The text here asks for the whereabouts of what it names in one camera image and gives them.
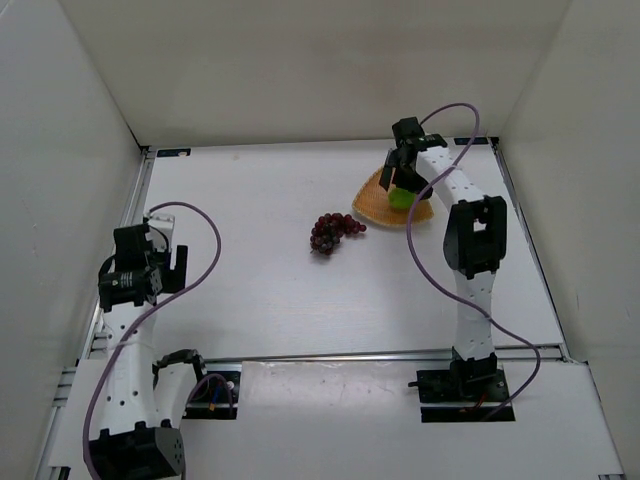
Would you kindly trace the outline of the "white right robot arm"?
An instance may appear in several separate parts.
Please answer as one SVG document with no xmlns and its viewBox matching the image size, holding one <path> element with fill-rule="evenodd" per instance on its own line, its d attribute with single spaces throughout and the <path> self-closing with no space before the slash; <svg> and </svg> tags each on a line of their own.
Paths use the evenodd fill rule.
<svg viewBox="0 0 640 480">
<path fill-rule="evenodd" d="M 450 166 L 450 151 L 438 134 L 427 134 L 415 117 L 392 125 L 395 148 L 385 160 L 379 181 L 384 189 L 398 187 L 419 193 Z M 497 270 L 506 255 L 506 202 L 489 196 L 455 167 L 422 196 L 436 195 L 446 207 L 443 253 L 453 271 L 457 305 L 456 337 L 447 374 L 449 387 L 469 397 L 495 378 L 491 324 L 491 294 Z"/>
</svg>

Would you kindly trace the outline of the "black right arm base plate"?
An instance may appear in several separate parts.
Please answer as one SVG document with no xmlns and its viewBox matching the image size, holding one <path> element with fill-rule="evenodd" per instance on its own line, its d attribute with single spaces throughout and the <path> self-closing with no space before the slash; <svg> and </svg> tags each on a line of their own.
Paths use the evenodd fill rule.
<svg viewBox="0 0 640 480">
<path fill-rule="evenodd" d="M 510 398 L 503 370 L 490 379 L 462 384 L 449 370 L 418 370 L 408 383 L 416 390 L 422 423 L 514 422 L 510 403 L 494 410 Z"/>
</svg>

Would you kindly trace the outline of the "green fake apple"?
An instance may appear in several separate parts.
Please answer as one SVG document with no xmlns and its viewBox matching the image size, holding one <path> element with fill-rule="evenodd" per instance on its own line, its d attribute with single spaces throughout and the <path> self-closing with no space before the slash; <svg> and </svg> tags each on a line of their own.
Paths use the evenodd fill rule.
<svg viewBox="0 0 640 480">
<path fill-rule="evenodd" d="M 408 190 L 395 187 L 388 192 L 387 199 L 389 206 L 394 210 L 409 210 L 415 200 L 416 195 Z"/>
</svg>

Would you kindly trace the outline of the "purple fake grape bunch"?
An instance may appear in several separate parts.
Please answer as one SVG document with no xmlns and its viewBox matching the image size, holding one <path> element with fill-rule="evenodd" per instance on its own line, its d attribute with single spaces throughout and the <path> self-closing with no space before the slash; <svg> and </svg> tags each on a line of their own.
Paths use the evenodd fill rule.
<svg viewBox="0 0 640 480">
<path fill-rule="evenodd" d="M 320 216 L 310 232 L 309 246 L 312 253 L 330 256 L 340 245 L 343 237 L 364 234 L 367 226 L 351 214 L 339 212 Z"/>
</svg>

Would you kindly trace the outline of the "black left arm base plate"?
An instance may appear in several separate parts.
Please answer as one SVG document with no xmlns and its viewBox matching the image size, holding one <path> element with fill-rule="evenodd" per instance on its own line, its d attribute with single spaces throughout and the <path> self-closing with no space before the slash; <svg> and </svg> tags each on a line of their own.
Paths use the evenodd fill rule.
<svg viewBox="0 0 640 480">
<path fill-rule="evenodd" d="M 235 420 L 241 387 L 240 371 L 219 371 L 220 379 L 210 379 L 187 405 L 185 420 Z"/>
</svg>

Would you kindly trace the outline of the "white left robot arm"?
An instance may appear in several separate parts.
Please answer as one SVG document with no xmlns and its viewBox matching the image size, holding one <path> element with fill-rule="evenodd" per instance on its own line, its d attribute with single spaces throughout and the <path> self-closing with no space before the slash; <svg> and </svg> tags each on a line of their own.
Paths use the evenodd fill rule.
<svg viewBox="0 0 640 480">
<path fill-rule="evenodd" d="M 218 262 L 187 280 L 188 248 L 172 243 L 175 218 L 162 212 L 169 207 L 198 214 L 221 237 L 205 211 L 178 200 L 154 205 L 140 223 L 114 230 L 114 253 L 98 273 L 107 363 L 82 426 L 82 458 L 93 479 L 184 479 L 180 424 L 188 406 L 205 400 L 228 415 L 237 412 L 231 380 L 208 370 L 197 350 L 155 354 L 158 311 L 203 283 Z"/>
</svg>

